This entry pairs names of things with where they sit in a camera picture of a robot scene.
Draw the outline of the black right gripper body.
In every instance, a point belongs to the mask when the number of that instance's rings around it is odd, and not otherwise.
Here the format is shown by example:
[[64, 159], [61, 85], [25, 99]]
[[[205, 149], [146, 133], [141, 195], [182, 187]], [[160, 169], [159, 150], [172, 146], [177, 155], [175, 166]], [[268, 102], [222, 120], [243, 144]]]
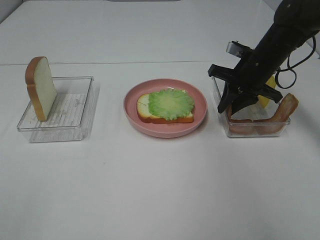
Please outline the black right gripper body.
[[262, 95], [277, 103], [283, 98], [282, 94], [266, 86], [266, 82], [282, 63], [283, 56], [279, 54], [250, 53], [233, 69], [212, 64], [208, 75], [231, 83], [240, 94]]

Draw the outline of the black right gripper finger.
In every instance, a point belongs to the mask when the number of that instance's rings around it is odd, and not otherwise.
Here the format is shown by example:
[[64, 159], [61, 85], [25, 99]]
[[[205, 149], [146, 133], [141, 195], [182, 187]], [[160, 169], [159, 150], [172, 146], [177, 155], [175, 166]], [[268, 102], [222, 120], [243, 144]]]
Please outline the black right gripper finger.
[[231, 115], [257, 103], [258, 96], [250, 93], [232, 93], [231, 94]]
[[229, 82], [225, 82], [223, 94], [221, 96], [219, 105], [217, 107], [218, 112], [223, 113], [226, 108], [233, 103], [235, 99], [240, 96], [239, 90], [236, 86], [233, 86]]

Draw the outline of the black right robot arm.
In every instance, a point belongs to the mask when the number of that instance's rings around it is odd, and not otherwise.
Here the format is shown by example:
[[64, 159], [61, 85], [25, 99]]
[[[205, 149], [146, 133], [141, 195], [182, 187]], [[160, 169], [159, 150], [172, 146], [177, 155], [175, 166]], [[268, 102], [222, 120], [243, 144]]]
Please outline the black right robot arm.
[[283, 0], [275, 11], [273, 24], [254, 49], [236, 44], [240, 61], [233, 69], [215, 64], [209, 68], [209, 77], [225, 82], [218, 112], [231, 107], [234, 114], [255, 104], [258, 96], [278, 103], [282, 94], [266, 82], [295, 49], [319, 31], [318, 0]]

